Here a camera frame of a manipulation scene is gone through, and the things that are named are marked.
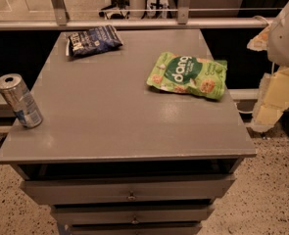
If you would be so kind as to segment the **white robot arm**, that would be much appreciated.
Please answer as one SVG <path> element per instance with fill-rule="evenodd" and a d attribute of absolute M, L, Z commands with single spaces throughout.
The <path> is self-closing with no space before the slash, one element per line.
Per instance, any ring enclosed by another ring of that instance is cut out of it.
<path fill-rule="evenodd" d="M 264 74 L 250 123 L 254 131 L 267 132 L 289 108 L 289 2 L 272 23 L 249 41 L 247 48 L 266 50 L 272 65 L 279 65 L 278 71 Z"/>

